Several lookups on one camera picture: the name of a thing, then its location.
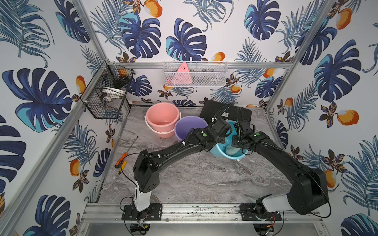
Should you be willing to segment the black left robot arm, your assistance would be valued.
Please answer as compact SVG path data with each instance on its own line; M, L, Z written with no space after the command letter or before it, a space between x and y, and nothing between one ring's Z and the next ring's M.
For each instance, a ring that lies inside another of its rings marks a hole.
M184 157L211 150L231 133L231 125L218 119L205 128L190 129L184 140L165 149L140 152L133 167L136 182L133 204L136 210L142 212L150 207L151 193L160 183L161 171Z

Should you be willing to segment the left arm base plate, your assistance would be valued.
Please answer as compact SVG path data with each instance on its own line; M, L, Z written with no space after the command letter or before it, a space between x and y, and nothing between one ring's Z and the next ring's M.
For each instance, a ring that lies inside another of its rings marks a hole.
M162 204L150 204L148 208L143 211L138 211L135 204L125 205L122 210L122 220L124 221L160 221L162 215Z

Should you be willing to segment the turquoise plastic bucket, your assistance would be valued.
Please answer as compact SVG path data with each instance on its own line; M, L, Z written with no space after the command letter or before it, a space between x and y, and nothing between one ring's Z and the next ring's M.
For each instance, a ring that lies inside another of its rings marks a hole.
M217 143L211 150L210 153L218 158L228 158L231 160L240 160L242 159L249 151L247 149L241 149L238 147L232 146L233 136L237 135L234 125L235 121L226 120L227 123L231 126L232 132L229 136L225 138L225 142Z

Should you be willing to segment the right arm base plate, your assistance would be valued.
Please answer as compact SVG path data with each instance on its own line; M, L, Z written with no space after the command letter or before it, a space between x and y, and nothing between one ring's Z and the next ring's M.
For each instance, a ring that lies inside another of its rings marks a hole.
M239 213L243 221L281 221L279 211L268 212L262 204L248 203L239 206Z

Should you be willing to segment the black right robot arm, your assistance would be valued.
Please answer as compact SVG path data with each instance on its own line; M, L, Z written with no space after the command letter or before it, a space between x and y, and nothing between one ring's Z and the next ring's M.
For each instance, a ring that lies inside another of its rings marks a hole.
M321 169L302 164L279 148L264 132L257 132L255 126L243 118L240 108L236 112L234 127L237 134L232 137L233 147L263 156L291 183L288 193L266 195L256 200L256 214L293 210L306 215L320 206L330 204L326 175Z

